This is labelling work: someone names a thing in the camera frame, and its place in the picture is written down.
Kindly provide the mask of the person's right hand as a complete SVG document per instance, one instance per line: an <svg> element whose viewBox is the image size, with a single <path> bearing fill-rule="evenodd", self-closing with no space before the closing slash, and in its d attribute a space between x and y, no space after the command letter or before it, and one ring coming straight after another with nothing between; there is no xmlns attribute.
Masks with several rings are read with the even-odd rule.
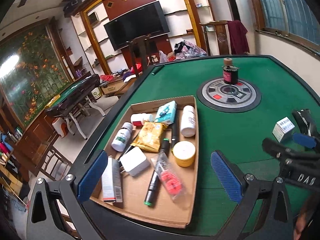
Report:
<svg viewBox="0 0 320 240"><path fill-rule="evenodd" d="M293 231L294 240L312 239L314 235L313 219L307 220L307 214L301 214Z"/></svg>

